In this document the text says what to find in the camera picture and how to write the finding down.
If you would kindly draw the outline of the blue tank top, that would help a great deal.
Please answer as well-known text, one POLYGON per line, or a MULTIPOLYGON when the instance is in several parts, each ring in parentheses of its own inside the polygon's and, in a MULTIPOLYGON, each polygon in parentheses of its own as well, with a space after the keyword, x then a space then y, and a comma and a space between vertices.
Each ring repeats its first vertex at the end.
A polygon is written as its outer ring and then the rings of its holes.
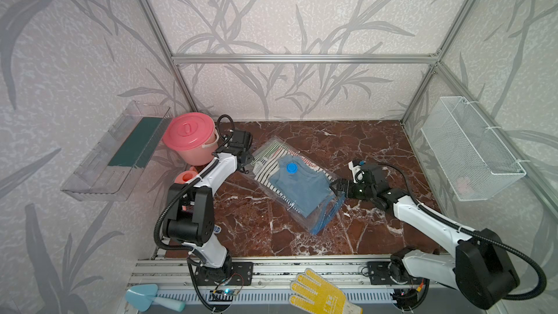
POLYGON ((279 170, 270 178, 270 182, 296 203, 304 218, 331 198, 329 179, 324 172, 313 170, 299 156, 285 156, 278 162, 279 170), (299 166, 295 174, 286 171, 286 165, 291 162, 299 166))

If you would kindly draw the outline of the clear plastic vacuum bag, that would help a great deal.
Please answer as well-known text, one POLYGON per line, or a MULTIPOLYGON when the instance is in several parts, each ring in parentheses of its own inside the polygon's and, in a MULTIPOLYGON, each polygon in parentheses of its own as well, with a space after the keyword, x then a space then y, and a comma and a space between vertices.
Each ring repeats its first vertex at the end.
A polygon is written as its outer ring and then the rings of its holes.
POLYGON ((248 176, 312 235, 332 221, 346 199, 345 193, 331 189, 338 179, 335 174, 279 138, 254 152, 248 170, 248 176))

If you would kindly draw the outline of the black white striped garment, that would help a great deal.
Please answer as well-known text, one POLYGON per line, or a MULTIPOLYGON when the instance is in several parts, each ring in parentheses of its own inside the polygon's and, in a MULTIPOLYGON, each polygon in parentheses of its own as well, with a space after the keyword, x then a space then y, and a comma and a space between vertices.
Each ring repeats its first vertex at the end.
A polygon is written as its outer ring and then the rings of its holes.
POLYGON ((279 170, 279 159, 285 156, 298 157, 298 154, 286 146, 285 149, 274 152, 270 158, 261 158, 260 160, 254 159, 252 162, 254 179, 260 185, 263 185, 268 191, 272 192, 276 199, 282 201, 288 210, 301 214, 302 212, 296 203, 292 199, 285 196, 273 185, 273 183, 270 182, 270 178, 279 170))

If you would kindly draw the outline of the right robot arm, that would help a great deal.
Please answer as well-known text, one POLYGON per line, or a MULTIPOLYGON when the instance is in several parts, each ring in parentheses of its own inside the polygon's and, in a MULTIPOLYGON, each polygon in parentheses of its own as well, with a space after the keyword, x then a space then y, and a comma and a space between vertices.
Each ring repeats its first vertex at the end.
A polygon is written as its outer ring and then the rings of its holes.
POLYGON ((407 175, 405 189, 389 185, 385 163, 351 161, 351 179, 330 184, 337 196, 370 201, 374 206, 410 225, 433 240, 445 254, 428 254, 406 247, 390 257, 389 271, 395 281, 413 278, 435 281, 456 289, 475 307, 487 310, 500 300, 526 301, 542 295, 547 287, 543 268, 521 251, 503 243, 497 233, 464 226, 420 202, 407 175), (516 294, 520 277, 510 259, 518 257, 537 275, 533 289, 516 294))

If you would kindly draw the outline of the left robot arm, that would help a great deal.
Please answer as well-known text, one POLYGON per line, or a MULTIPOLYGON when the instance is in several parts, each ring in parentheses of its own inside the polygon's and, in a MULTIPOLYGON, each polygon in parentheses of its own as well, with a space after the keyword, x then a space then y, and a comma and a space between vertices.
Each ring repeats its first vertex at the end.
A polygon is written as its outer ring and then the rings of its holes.
POLYGON ((186 184, 174 184, 167 206, 158 217, 153 232, 155 245, 166 251, 188 251, 198 260, 200 273, 220 279, 232 275, 232 257, 215 235, 214 195, 235 172, 247 173, 252 160, 253 136, 231 129, 225 143, 212 154, 212 161, 186 184))

